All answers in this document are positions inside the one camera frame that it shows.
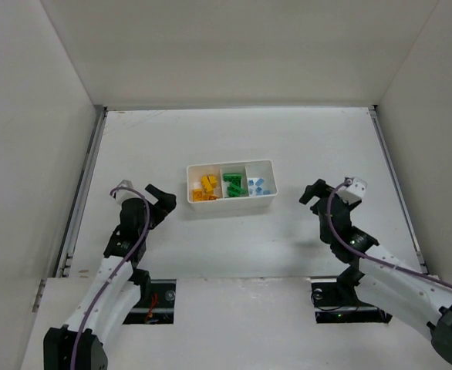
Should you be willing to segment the small green lego brick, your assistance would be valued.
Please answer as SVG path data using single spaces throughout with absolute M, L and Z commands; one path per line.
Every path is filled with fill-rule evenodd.
M 242 175 L 240 173 L 224 173 L 222 178 L 225 182 L 240 183 Z

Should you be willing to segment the green yellow lego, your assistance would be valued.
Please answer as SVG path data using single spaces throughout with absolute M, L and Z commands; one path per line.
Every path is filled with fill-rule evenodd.
M 213 194 L 214 190 L 218 186 L 218 180 L 215 175 L 202 176 L 201 186 L 205 193 Z

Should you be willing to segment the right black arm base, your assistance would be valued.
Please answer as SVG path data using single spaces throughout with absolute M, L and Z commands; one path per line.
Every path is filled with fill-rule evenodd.
M 362 277 L 361 272 L 348 267 L 337 277 L 317 277 L 311 280 L 310 298 L 317 324 L 391 322 L 391 314 L 357 298 L 355 286 Z

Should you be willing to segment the green long lego brick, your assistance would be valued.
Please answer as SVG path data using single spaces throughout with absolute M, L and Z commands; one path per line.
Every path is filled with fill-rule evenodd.
M 247 190 L 240 187 L 236 183 L 229 183 L 227 187 L 227 195 L 228 197 L 243 197 L 247 194 Z

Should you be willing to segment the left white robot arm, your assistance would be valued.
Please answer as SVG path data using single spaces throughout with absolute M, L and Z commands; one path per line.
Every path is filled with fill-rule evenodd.
M 146 193 L 155 197 L 151 203 Z M 127 315 L 150 292 L 150 274 L 138 267 L 147 237 L 176 208 L 177 198 L 152 184 L 145 193 L 124 180 L 110 191 L 120 205 L 93 283 L 75 311 L 43 338 L 45 369 L 106 369 L 107 349 Z

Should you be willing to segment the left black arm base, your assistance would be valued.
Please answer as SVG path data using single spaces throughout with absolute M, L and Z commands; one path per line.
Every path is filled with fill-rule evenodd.
M 172 325 L 177 281 L 152 279 L 150 273 L 137 269 L 130 282 L 140 288 L 140 300 L 124 320 L 125 325 Z

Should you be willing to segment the orange flower green lego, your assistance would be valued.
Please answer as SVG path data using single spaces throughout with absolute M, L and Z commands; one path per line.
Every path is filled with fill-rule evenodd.
M 193 189 L 192 190 L 192 201 L 200 202 L 204 200 L 204 191 L 202 189 Z

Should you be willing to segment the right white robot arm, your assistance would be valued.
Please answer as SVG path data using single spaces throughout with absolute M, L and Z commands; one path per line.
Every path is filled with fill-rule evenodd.
M 352 304 L 369 304 L 398 318 L 452 365 L 452 284 L 411 269 L 352 224 L 351 213 L 366 188 L 358 177 L 347 177 L 335 187 L 318 179 L 299 199 L 301 204 L 315 202 L 310 210 L 319 219 L 321 242 L 348 266 L 337 278 L 339 293 Z

